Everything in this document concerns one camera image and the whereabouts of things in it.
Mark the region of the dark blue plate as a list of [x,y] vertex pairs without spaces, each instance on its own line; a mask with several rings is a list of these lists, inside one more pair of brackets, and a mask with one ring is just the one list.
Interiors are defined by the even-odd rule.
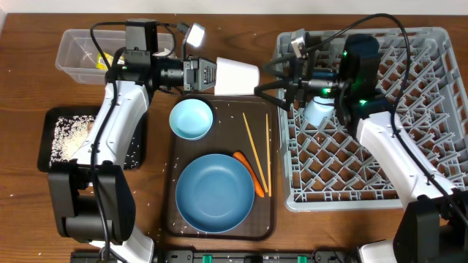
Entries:
[[224,154],[191,161],[175,189],[181,217],[199,232],[218,234],[240,225],[252,210],[252,178],[241,162]]

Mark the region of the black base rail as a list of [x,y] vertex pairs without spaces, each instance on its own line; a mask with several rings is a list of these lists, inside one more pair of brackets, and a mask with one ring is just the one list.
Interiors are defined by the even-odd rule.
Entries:
[[358,253],[312,251],[309,253],[273,252],[194,252],[159,251],[155,263],[358,263]]

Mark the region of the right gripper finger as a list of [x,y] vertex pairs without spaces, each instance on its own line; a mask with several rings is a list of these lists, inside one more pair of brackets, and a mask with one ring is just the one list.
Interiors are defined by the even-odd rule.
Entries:
[[292,77],[290,73],[285,73],[283,70],[276,70],[276,66],[281,66],[283,63],[290,62],[294,57],[294,54],[288,53],[285,56],[275,58],[262,66],[263,71],[281,79]]
[[[281,88],[284,89],[284,96],[282,99],[266,93],[266,91],[279,90]],[[254,88],[254,94],[288,112],[293,103],[293,80],[281,79],[272,83],[259,85]]]

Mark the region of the pink cup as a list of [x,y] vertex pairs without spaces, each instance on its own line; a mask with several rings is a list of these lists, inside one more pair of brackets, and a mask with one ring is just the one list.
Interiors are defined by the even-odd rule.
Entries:
[[260,83],[257,66],[218,57],[216,59],[215,96],[249,96]]

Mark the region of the brown serving tray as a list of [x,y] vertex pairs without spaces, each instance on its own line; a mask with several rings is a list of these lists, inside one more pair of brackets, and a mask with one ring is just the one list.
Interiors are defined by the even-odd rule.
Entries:
[[167,175],[163,226],[167,232],[179,237],[237,239],[260,241],[271,236],[275,227],[275,199],[265,193],[263,198],[255,193],[254,204],[247,218],[236,228],[223,233],[199,232],[188,225],[176,207],[176,184],[184,168],[193,160],[208,154],[218,153],[233,157],[237,151],[247,158],[264,190],[259,169],[250,145],[242,113],[246,114],[249,128],[257,149],[268,186],[265,114],[269,115],[271,137],[271,187],[275,186],[276,171],[276,107],[256,96],[199,95],[213,111],[214,122],[208,133],[198,140],[185,140],[173,136],[170,171]]

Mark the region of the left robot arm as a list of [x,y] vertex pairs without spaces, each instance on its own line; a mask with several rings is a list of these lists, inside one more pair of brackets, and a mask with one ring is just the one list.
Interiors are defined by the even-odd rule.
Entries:
[[125,46],[106,61],[105,98],[94,125],[69,161],[55,162],[48,184],[58,233],[98,247],[97,262],[152,262],[154,241],[135,224],[124,176],[132,137],[155,91],[201,92],[216,83],[216,64],[158,53],[152,19],[124,22]]

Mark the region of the wooden chopstick left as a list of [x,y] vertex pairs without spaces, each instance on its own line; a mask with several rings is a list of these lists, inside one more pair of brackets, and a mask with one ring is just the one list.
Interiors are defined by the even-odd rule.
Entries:
[[247,130],[247,134],[248,134],[248,137],[249,137],[250,145],[251,145],[251,147],[252,147],[252,151],[253,151],[253,154],[254,154],[254,158],[255,158],[255,161],[256,161],[256,163],[257,163],[257,167],[258,167],[258,169],[259,169],[260,178],[261,178],[261,181],[262,181],[263,186],[264,186],[264,191],[265,191],[265,193],[269,193],[268,187],[267,187],[267,184],[266,184],[266,180],[265,180],[265,176],[264,176],[264,173],[263,173],[263,168],[262,168],[262,165],[261,165],[261,163],[260,163],[259,156],[258,156],[258,154],[257,154],[257,149],[256,149],[256,146],[255,146],[253,137],[252,137],[251,130],[250,130],[250,128],[249,128],[249,123],[248,123],[248,121],[247,121],[246,114],[245,114],[245,113],[242,113],[242,116],[243,116],[243,118],[244,118],[244,123],[245,123],[245,126],[246,126],[246,130]]

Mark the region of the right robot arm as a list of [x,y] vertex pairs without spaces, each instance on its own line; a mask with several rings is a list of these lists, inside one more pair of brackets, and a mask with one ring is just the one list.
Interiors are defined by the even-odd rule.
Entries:
[[339,123],[377,160],[393,184],[404,215],[392,240],[361,246],[357,262],[465,262],[467,260],[467,193],[459,190],[425,157],[397,116],[395,102],[378,91],[379,42],[353,34],[344,43],[339,69],[314,68],[321,42],[296,31],[291,51],[279,58],[288,73],[255,88],[266,97],[270,89],[285,95],[272,102],[288,110],[293,102],[332,106]]

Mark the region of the yellow green snack wrapper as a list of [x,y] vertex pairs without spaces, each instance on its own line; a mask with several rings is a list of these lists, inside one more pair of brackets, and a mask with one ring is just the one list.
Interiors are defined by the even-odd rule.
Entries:
[[107,64],[106,64],[106,61],[109,63],[109,64],[112,64],[113,62],[113,56],[108,54],[108,53],[105,53],[103,56],[98,53],[97,54],[97,61],[96,61],[96,68],[99,69],[99,70],[107,70]]

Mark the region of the white rice pile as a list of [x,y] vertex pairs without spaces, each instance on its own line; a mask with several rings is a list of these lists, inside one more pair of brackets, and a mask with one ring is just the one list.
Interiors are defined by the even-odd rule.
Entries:
[[[94,124],[92,115],[59,116],[54,125],[51,154],[48,166],[54,162],[69,161],[85,142]],[[124,169],[137,169],[143,162],[141,138],[134,136],[127,151]]]

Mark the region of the light blue bowl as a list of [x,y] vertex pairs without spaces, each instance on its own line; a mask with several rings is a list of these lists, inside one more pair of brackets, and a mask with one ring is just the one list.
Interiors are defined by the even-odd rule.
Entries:
[[214,122],[210,106],[200,99],[184,99],[170,112],[169,124],[172,132],[185,140],[204,137]]

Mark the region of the clear plastic bin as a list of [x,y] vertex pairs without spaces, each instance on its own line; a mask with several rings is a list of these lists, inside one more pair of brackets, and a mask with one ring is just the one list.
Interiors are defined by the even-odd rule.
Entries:
[[[104,53],[114,56],[115,52],[126,47],[126,32],[111,30],[94,30],[94,36]],[[159,51],[165,48],[172,50],[174,39],[171,34],[157,33],[157,47]],[[56,68],[66,72],[77,83],[87,85],[104,85],[107,70],[96,68],[97,54],[99,51],[94,44],[89,29],[69,29],[66,30],[59,45]],[[144,59],[151,63],[151,51],[128,49],[120,57],[118,64],[131,66],[136,62],[138,66],[143,66]]]

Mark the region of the orange carrot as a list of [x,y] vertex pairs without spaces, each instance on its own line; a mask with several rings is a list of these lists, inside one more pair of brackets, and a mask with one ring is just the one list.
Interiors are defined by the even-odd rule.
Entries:
[[245,155],[243,155],[242,152],[237,151],[237,152],[235,152],[233,154],[233,158],[238,160],[239,162],[241,162],[243,164],[243,166],[247,169],[247,171],[249,172],[249,174],[250,174],[250,176],[252,178],[252,181],[253,181],[253,184],[254,184],[254,191],[255,191],[256,195],[258,195],[258,197],[263,198],[265,196],[265,192],[263,191],[263,188],[260,185],[260,182],[257,179],[257,176],[255,175],[254,170],[252,169],[252,166],[250,165],[250,163],[247,160],[247,158],[245,157]]

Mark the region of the light blue cup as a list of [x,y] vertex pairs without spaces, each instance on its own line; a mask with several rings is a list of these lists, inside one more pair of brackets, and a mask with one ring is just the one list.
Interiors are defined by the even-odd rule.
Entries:
[[324,118],[330,118],[334,112],[334,99],[315,96],[306,104],[304,118],[313,126],[319,126]]

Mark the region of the white tissue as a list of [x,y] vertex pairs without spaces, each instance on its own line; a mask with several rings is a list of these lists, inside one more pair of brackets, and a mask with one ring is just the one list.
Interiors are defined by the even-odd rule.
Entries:
[[156,58],[169,58],[169,57],[171,57],[172,53],[173,53],[172,50],[169,50],[169,49],[165,48],[163,51],[159,51],[157,53],[154,53],[153,57],[156,57]]

